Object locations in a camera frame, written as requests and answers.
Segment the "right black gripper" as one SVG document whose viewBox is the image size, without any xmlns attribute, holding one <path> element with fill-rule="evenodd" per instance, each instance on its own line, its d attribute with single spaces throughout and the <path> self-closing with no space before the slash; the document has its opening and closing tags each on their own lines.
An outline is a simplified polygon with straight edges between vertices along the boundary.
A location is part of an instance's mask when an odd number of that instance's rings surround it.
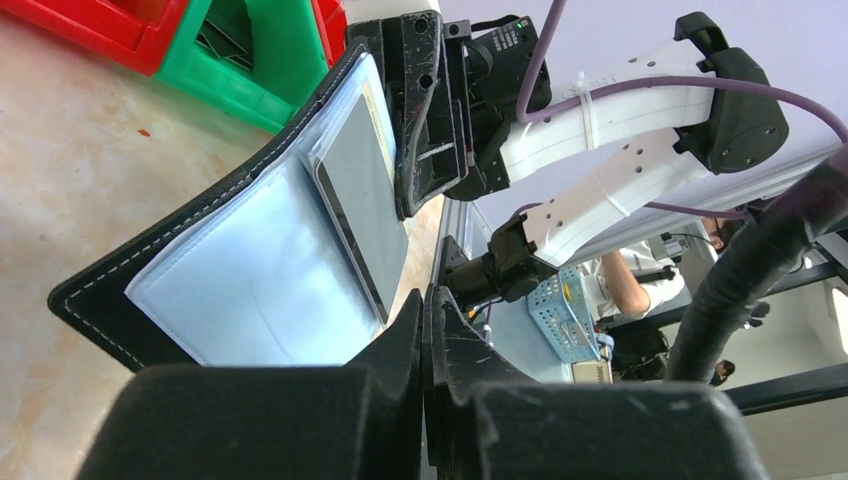
<svg viewBox="0 0 848 480">
<path fill-rule="evenodd" d="M 395 135 L 398 217 L 412 218 L 446 192 L 473 201 L 511 180 L 500 149 L 517 121 L 517 103 L 538 42 L 528 16 L 471 26 L 425 10 L 354 23 L 346 40 L 374 57 Z M 473 163 L 467 169 L 467 83 Z"/>
</svg>

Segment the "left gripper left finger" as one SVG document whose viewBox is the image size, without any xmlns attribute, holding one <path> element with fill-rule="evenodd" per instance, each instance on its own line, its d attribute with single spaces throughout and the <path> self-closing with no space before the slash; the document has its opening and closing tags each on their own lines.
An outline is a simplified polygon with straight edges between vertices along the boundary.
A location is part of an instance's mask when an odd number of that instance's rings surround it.
<svg viewBox="0 0 848 480">
<path fill-rule="evenodd" d="M 81 479 L 416 479 L 421 320 L 336 367 L 151 367 L 120 392 Z"/>
</svg>

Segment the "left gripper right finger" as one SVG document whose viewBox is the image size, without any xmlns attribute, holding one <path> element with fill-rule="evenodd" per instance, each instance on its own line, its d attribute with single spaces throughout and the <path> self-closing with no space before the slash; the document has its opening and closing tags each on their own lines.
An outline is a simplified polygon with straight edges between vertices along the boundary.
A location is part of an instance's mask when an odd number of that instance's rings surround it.
<svg viewBox="0 0 848 480">
<path fill-rule="evenodd" d="M 764 479 L 739 410 L 700 383 L 540 383 L 468 324 L 423 307 L 428 460 L 442 479 Z"/>
</svg>

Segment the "black leather card holder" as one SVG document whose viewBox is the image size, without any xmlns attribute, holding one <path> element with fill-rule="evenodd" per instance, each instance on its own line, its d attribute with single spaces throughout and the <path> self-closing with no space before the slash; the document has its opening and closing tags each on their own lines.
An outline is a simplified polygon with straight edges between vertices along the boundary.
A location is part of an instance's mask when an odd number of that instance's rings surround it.
<svg viewBox="0 0 848 480">
<path fill-rule="evenodd" d="M 355 41 L 230 174 L 58 285 L 50 311 L 128 369 L 351 360 L 408 252 L 376 57 Z"/>
</svg>

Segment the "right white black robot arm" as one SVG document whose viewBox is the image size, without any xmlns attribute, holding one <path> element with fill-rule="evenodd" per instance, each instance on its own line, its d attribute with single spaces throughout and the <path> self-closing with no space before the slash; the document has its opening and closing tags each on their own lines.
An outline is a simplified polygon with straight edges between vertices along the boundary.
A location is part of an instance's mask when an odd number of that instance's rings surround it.
<svg viewBox="0 0 848 480">
<path fill-rule="evenodd" d="M 789 133 L 762 69 L 706 14 L 624 70 L 556 92 L 528 17 L 445 22 L 435 10 L 345 32 L 374 56 L 398 136 L 400 216 L 444 195 L 471 202 L 558 160 L 619 150 L 559 196 L 518 213 L 441 283 L 463 308 L 513 302 L 593 237 L 658 197 L 772 157 Z"/>
</svg>

